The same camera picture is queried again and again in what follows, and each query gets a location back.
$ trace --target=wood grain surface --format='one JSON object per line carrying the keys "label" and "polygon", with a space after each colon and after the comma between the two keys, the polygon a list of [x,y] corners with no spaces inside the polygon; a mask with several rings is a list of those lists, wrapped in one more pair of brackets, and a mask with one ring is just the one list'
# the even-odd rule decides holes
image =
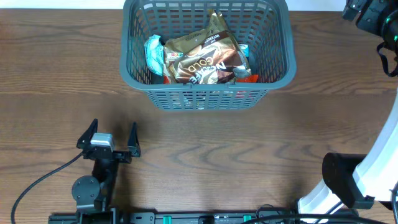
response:
{"label": "wood grain surface", "polygon": [[[119,75],[120,10],[0,10],[0,223],[33,181],[69,161],[93,118],[126,148],[138,122],[142,157],[121,165],[114,203],[160,212],[286,206],[322,178],[327,152],[369,152],[397,79],[381,39],[339,12],[291,12],[298,72],[244,111],[166,112]],[[74,212],[80,159],[33,188],[18,223]],[[392,223],[380,204],[361,216]]]}

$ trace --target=blue plastic basket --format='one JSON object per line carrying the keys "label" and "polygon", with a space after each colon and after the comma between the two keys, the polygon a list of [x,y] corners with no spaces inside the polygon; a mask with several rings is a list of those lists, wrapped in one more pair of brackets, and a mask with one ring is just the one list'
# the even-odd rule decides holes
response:
{"label": "blue plastic basket", "polygon": [[[217,85],[152,84],[159,76],[146,66],[144,43],[152,35],[163,40],[203,29],[208,9],[222,12],[239,44],[249,46],[249,66],[257,83]],[[165,110],[229,110],[253,107],[269,90],[282,88],[295,76],[289,11],[284,0],[127,0],[124,3],[120,74]]]}

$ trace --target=green tape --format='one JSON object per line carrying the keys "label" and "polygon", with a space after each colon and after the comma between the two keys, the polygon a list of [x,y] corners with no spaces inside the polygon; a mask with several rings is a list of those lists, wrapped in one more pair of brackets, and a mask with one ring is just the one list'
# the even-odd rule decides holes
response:
{"label": "green tape", "polygon": [[251,215],[244,215],[243,216],[243,221],[244,222],[249,221],[249,220],[251,220]]}
{"label": "green tape", "polygon": [[163,224],[172,224],[172,217],[163,217]]}

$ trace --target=white background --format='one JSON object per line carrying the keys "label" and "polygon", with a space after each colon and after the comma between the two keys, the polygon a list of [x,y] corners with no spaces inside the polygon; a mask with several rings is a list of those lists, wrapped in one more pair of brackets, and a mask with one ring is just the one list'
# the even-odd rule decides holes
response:
{"label": "white background", "polygon": [[[343,11],[346,0],[286,0],[291,11]],[[0,8],[122,9],[124,0],[0,0]]]}

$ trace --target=brown tabletop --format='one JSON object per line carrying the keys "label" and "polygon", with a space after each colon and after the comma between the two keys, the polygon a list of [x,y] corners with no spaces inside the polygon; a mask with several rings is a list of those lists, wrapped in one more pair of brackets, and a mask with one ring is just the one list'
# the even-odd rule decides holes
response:
{"label": "brown tabletop", "polygon": [[[160,212],[286,206],[322,178],[327,152],[366,154],[391,110],[382,40],[340,12],[291,12],[298,72],[243,111],[166,112],[119,75],[120,10],[0,10],[0,222],[33,181],[69,161],[93,118],[126,149],[138,122],[142,157],[121,165],[114,203]],[[18,223],[74,212],[80,159],[33,188]],[[361,216],[392,223],[376,203]]]}

